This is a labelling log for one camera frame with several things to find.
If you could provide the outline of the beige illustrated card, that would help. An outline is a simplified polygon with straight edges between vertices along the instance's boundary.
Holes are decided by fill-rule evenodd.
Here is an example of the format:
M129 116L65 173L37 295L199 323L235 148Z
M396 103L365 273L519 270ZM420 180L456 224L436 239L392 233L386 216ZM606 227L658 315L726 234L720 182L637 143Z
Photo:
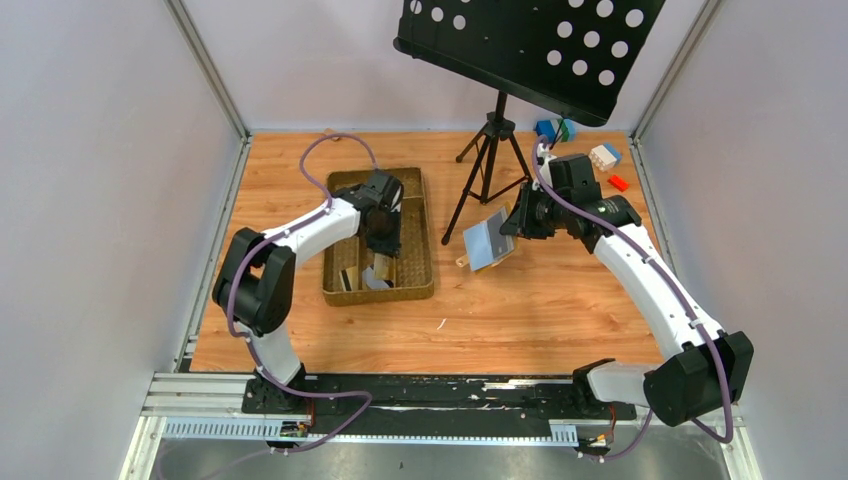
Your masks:
M392 287L395 283L395 260L383 254L375 254L372 264L374 278Z

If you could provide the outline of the white card with black stripe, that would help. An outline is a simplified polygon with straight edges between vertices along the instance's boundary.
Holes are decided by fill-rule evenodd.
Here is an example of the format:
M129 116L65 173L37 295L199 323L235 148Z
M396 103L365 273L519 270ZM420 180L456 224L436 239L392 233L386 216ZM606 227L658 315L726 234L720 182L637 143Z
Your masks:
M345 292L357 289L355 268L347 268L339 272L341 287Z

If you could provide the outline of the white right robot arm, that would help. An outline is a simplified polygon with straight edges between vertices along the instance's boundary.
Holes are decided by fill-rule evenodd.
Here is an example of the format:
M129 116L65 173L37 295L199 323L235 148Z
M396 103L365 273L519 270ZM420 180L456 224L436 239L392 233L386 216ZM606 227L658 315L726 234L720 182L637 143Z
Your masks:
M536 177L521 185L500 227L507 237L543 240L564 231L619 281L657 342L657 365L601 360L574 372L586 403L650 409L667 426L730 414L741 399L754 346L706 312L658 254L641 217L621 195L606 197L584 154L556 156L545 147Z

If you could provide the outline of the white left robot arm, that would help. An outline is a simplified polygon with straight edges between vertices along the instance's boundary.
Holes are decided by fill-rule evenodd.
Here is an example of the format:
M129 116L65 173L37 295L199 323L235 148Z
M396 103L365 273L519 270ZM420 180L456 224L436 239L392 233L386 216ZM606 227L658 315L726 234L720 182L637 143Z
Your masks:
M335 244L360 238L373 253L398 257L404 185L374 170L362 184L327 191L311 212L285 225L236 232L216 277L211 298L227 329L245 341L257 374L287 395L305 368L284 325L293 304L295 276L308 260Z

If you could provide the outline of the yellow leather card holder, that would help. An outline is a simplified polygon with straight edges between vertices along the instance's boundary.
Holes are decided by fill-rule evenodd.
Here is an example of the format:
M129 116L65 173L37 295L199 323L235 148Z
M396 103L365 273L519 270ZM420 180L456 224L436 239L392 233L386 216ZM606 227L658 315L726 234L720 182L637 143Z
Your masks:
M498 210L503 207L507 209L507 212L509 214L511 205L509 203L504 204ZM493 268L499 265L507 257L512 255L516 251L517 245L516 238L514 237L516 245L514 252L507 256L505 259L503 259L501 262L497 264L493 263L488 234L486 231L487 219L475 224L474 226L466 229L463 232L465 254L455 260L455 265L457 267L469 268L472 272L479 273L485 269Z

